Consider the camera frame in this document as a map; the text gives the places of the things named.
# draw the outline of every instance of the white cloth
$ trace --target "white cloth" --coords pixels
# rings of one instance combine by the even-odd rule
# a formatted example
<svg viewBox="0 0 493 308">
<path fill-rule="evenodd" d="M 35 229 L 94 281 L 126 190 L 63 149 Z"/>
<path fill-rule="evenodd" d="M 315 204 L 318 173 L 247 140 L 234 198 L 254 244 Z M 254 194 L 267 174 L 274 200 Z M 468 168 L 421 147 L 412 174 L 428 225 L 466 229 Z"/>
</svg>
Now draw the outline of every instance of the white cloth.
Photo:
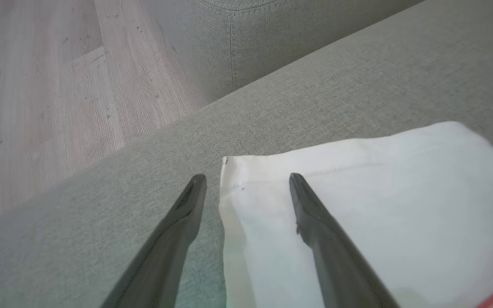
<svg viewBox="0 0 493 308">
<path fill-rule="evenodd" d="M 476 306 L 493 292 L 493 148 L 457 122 L 272 156 L 223 158 L 229 308 L 324 306 L 296 234 L 302 174 L 405 307 Z"/>
</svg>

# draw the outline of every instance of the gray sofa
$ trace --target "gray sofa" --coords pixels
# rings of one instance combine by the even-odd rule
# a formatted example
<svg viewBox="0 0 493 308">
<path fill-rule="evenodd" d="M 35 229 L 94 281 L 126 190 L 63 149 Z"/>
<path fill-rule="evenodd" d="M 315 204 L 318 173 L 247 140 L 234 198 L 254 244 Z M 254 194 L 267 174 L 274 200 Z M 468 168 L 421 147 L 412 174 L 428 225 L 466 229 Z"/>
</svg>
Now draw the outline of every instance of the gray sofa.
<svg viewBox="0 0 493 308">
<path fill-rule="evenodd" d="M 456 120 L 493 144 L 493 0 L 426 0 L 157 131 L 0 217 L 0 307 L 96 307 L 205 173 L 177 307 L 223 307 L 222 157 Z"/>
<path fill-rule="evenodd" d="M 421 0 L 146 0 L 214 101 Z"/>
</svg>

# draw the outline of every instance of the gray fabric upholstery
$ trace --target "gray fabric upholstery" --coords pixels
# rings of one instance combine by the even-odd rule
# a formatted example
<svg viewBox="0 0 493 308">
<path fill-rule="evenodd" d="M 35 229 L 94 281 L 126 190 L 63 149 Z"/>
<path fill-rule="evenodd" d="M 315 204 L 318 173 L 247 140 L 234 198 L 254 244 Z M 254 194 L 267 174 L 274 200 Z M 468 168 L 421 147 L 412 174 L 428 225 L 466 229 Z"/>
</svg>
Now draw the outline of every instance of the gray fabric upholstery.
<svg viewBox="0 0 493 308">
<path fill-rule="evenodd" d="M 493 143 L 493 0 L 426 0 L 245 86 L 0 218 L 0 307 L 95 307 L 205 173 L 177 307 L 222 307 L 222 156 L 461 121 Z"/>
<path fill-rule="evenodd" d="M 209 101 L 421 0 L 145 0 Z"/>
</svg>

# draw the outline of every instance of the seam stitching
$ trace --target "seam stitching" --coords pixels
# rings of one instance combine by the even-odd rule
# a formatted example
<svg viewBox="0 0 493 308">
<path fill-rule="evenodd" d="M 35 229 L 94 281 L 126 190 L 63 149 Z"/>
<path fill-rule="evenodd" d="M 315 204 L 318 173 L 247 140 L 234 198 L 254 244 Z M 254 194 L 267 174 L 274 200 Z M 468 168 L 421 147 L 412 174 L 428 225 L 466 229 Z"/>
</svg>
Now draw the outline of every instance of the seam stitching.
<svg viewBox="0 0 493 308">
<path fill-rule="evenodd" d="M 374 163 L 374 164 L 367 164 L 362 166 L 362 168 L 368 167 L 368 166 L 381 166 L 384 165 L 385 163 Z M 332 173 L 337 173 L 337 172 L 342 172 L 344 170 L 348 169 L 356 169 L 356 168 L 333 168 L 331 170 L 326 170 L 326 171 L 316 171 L 313 173 L 305 173 L 303 174 L 305 177 L 320 177 L 321 175 L 328 175 Z M 235 189 L 238 187 L 242 187 L 245 184 L 268 184 L 268 183 L 278 183 L 278 182 L 288 182 L 288 179 L 285 180 L 259 180 L 259 181 L 244 181 L 239 183 L 239 185 L 233 185 L 231 189 Z"/>
<path fill-rule="evenodd" d="M 258 4 L 270 4 L 272 2 L 277 2 L 279 0 L 256 1 L 256 2 L 250 2 L 250 3 L 247 3 L 247 4 L 239 4 L 238 6 L 233 6 L 231 4 L 225 4 L 225 3 L 218 3 L 218 2 L 211 1 L 211 0 L 202 0 L 202 1 L 203 2 L 207 2 L 209 4 L 212 4 L 213 6 L 217 6 L 217 7 L 226 6 L 228 8 L 244 8 L 245 6 L 256 6 Z"/>
<path fill-rule="evenodd" d="M 237 13 L 235 13 L 235 15 L 247 15 L 247 14 L 252 14 L 253 12 L 263 12 L 263 11 L 266 11 L 266 10 L 270 10 L 270 9 L 276 7 L 276 6 L 282 6 L 283 4 L 286 4 L 286 3 L 289 3 L 289 2 L 290 2 L 290 0 L 284 0 L 282 2 L 279 2 L 277 4 L 274 4 L 272 6 L 263 6 L 263 8 L 260 9 L 260 10 L 253 10 L 253 11 L 248 11 L 248 12 L 237 12 Z"/>
<path fill-rule="evenodd" d="M 255 13 L 255 12 L 263 12 L 263 11 L 266 11 L 266 10 L 269 10 L 269 9 L 272 9 L 276 6 L 281 6 L 283 4 L 286 4 L 286 3 L 289 3 L 290 0 L 276 0 L 274 2 L 268 2 L 267 4 L 272 4 L 272 3 L 275 3 L 274 5 L 272 6 L 261 6 L 262 9 L 259 9 L 259 10 L 250 10 L 251 8 L 244 8 L 244 9 L 240 9 L 240 10 L 230 10 L 230 9 L 226 9 L 226 8 L 222 8 L 220 6 L 214 6 L 214 5 L 211 5 L 211 4 L 207 4 L 207 3 L 203 3 L 205 2 L 205 0 L 195 0 L 195 2 L 197 2 L 200 6 L 202 6 L 203 8 L 206 8 L 208 10 L 211 10 L 213 12 L 217 12 L 217 13 L 220 13 L 220 14 L 224 14 L 224 15 L 227 15 L 227 16 L 230 16 L 231 15 L 231 12 L 233 12 L 233 15 L 247 15 L 247 14 L 252 14 L 252 13 Z"/>
<path fill-rule="evenodd" d="M 207 4 L 203 4 L 199 0 L 195 0 L 195 2 L 197 2 L 197 4 L 199 4 L 203 8 L 206 8 L 207 10 L 211 10 L 212 12 L 217 12 L 217 13 L 220 13 L 220 14 L 224 14 L 224 15 L 230 16 L 229 12 L 225 12 L 225 11 L 222 11 L 222 10 L 215 10 L 215 9 L 211 8 L 210 6 L 208 6 Z"/>
<path fill-rule="evenodd" d="M 235 74 L 233 72 L 233 45 L 235 44 L 235 34 L 233 33 L 233 17 L 229 16 L 229 62 L 231 65 L 231 90 L 235 91 Z"/>
</svg>

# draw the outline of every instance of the wooden floor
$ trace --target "wooden floor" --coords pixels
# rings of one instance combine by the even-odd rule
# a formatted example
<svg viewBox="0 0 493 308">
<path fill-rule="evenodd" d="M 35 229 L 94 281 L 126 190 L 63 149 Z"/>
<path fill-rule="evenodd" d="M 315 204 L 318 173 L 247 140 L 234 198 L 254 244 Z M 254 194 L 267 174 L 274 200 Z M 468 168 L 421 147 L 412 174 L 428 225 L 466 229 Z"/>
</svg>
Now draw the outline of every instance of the wooden floor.
<svg viewBox="0 0 493 308">
<path fill-rule="evenodd" d="M 0 214 L 207 105 L 145 0 L 0 0 Z"/>
</svg>

